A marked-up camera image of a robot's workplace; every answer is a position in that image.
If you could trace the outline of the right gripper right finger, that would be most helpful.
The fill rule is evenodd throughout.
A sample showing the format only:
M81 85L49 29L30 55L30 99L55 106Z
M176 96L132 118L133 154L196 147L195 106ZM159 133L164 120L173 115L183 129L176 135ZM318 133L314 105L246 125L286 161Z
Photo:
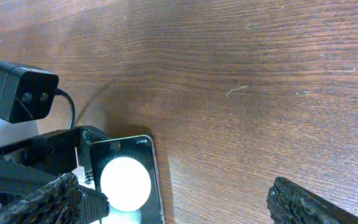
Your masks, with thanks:
M275 224L358 224L357 216L284 177L269 188L267 208Z

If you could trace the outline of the black smartphone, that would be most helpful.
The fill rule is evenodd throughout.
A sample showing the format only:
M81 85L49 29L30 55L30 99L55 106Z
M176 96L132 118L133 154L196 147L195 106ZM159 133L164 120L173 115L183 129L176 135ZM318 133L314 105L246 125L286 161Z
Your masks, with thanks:
M100 223L166 223L150 136L96 141L89 152L95 188L109 203L109 213Z

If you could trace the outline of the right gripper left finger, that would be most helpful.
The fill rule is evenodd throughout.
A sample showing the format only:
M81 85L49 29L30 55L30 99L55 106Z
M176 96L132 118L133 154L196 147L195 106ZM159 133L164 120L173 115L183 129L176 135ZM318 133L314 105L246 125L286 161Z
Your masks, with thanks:
M109 215L105 194L63 174L27 194L0 192L0 223L92 223Z

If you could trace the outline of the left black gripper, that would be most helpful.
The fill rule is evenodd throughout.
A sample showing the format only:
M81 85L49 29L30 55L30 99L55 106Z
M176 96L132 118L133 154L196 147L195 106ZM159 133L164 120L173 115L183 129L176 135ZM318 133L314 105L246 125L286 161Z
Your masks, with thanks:
M31 193L76 168L92 181L90 148L108 136L92 126L52 131L0 147L0 192Z

